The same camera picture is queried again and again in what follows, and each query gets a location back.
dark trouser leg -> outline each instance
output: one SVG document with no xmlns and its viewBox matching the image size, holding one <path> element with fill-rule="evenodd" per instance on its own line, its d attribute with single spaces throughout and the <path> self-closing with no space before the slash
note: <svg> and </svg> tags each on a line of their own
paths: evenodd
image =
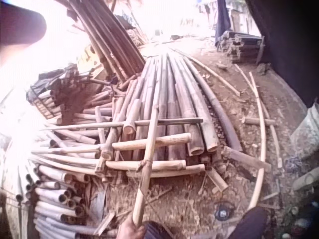
<svg viewBox="0 0 319 239">
<path fill-rule="evenodd" d="M 249 210 L 228 239 L 260 239 L 266 227 L 267 211 L 255 207 Z"/>
<path fill-rule="evenodd" d="M 145 223 L 146 233 L 144 239 L 171 239 L 165 228 L 153 221 Z"/>
</svg>

cloth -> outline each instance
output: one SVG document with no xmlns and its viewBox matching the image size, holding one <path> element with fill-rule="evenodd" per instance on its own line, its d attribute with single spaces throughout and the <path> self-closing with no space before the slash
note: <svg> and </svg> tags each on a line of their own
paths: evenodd
<svg viewBox="0 0 319 239">
<path fill-rule="evenodd" d="M 217 0 L 218 5 L 218 19 L 217 19 L 217 26 L 216 26 L 216 34 L 215 34 L 215 46 L 218 45 L 220 36 L 227 30 L 230 29 L 230 19 L 228 10 L 226 7 L 225 0 Z"/>
</svg>

dark tarp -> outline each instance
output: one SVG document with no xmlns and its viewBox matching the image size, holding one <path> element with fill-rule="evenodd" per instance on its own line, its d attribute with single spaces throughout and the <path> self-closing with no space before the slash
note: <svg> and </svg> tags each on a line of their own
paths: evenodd
<svg viewBox="0 0 319 239">
<path fill-rule="evenodd" d="M 313 2 L 246 0 L 265 36 L 266 57 L 274 70 L 311 106 L 319 94 L 318 13 Z"/>
<path fill-rule="evenodd" d="M 218 19 L 216 25 L 215 46 L 217 46 L 220 36 L 231 27 L 226 1 L 217 0 L 217 5 Z"/>
</svg>

stacked lumber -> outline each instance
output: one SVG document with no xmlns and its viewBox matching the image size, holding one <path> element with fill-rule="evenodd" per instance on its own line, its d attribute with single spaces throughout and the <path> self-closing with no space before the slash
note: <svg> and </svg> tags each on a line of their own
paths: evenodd
<svg viewBox="0 0 319 239">
<path fill-rule="evenodd" d="M 255 63 L 264 45 L 261 37 L 226 31 L 221 36 L 220 48 L 231 57 L 232 63 Z"/>
<path fill-rule="evenodd" d="M 109 76 L 115 73 L 124 82 L 142 70 L 145 64 L 143 57 L 103 0 L 70 0 L 64 5 L 81 20 Z"/>
</svg>

human hand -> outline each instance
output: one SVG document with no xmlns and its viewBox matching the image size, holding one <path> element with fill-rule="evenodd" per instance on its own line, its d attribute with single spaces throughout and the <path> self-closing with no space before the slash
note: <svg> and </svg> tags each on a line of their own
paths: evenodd
<svg viewBox="0 0 319 239">
<path fill-rule="evenodd" d="M 132 214 L 129 214 L 120 225 L 116 239 L 143 239 L 144 235 L 144 226 L 137 228 L 133 223 Z"/>
</svg>

